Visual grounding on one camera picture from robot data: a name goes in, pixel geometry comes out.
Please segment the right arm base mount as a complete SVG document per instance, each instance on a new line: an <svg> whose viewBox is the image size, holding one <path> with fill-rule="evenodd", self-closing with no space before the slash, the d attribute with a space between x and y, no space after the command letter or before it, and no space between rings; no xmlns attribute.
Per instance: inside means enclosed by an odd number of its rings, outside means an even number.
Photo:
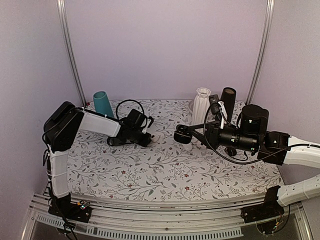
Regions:
<svg viewBox="0 0 320 240"><path fill-rule="evenodd" d="M245 223L256 222L283 215L284 208L277 202L279 185L269 188L260 204L243 207L240 216Z"/></svg>

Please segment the black glossy charging case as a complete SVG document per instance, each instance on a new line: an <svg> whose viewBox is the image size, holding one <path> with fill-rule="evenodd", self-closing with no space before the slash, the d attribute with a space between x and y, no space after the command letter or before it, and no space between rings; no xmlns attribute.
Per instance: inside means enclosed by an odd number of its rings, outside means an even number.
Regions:
<svg viewBox="0 0 320 240"><path fill-rule="evenodd" d="M173 134L173 139L181 144L187 145L192 141L192 134L188 131L179 131L176 130Z"/></svg>

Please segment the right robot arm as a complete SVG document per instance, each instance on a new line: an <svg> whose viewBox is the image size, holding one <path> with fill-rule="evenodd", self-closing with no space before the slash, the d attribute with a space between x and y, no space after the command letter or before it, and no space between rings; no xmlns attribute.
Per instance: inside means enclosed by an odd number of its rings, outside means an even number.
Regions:
<svg viewBox="0 0 320 240"><path fill-rule="evenodd" d="M220 114L220 121L207 122L209 110L214 114ZM226 116L223 101L212 103L202 124L191 126L179 124L173 138L176 142L187 145L195 137L207 149L213 150L221 158L233 164L251 165L263 161L278 166L301 165L320 169L320 144L279 131L267 131L268 110L254 104L246 105L238 117L240 127L231 124ZM231 160L217 151L220 146L247 151L252 156L257 154L257 160L251 162ZM262 218L269 218L278 210L278 205L285 207L318 196L320 196L319 175L295 184L272 187L267 190L258 213Z"/></svg>

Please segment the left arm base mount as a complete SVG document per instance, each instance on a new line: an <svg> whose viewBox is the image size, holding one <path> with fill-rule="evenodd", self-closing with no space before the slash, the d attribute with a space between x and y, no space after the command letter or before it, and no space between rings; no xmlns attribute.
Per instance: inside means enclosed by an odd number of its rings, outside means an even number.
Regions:
<svg viewBox="0 0 320 240"><path fill-rule="evenodd" d="M69 193L61 198L51 197L48 213L67 220L88 223L92 210L88 201L81 200L77 203L72 203L71 194Z"/></svg>

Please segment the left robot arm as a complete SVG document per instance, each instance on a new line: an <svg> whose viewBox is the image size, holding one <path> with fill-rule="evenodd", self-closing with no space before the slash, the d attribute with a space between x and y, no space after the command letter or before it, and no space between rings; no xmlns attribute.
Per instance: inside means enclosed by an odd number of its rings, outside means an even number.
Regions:
<svg viewBox="0 0 320 240"><path fill-rule="evenodd" d="M42 140L47 147L48 177L51 192L58 198L55 209L63 216L74 213L74 205L64 197L70 194L68 188L68 154L78 131L89 131L107 136L109 146L137 144L147 147L152 135L147 129L154 118L144 111L132 109L126 117L113 118L83 107L76 107L65 101L50 116L43 126Z"/></svg>

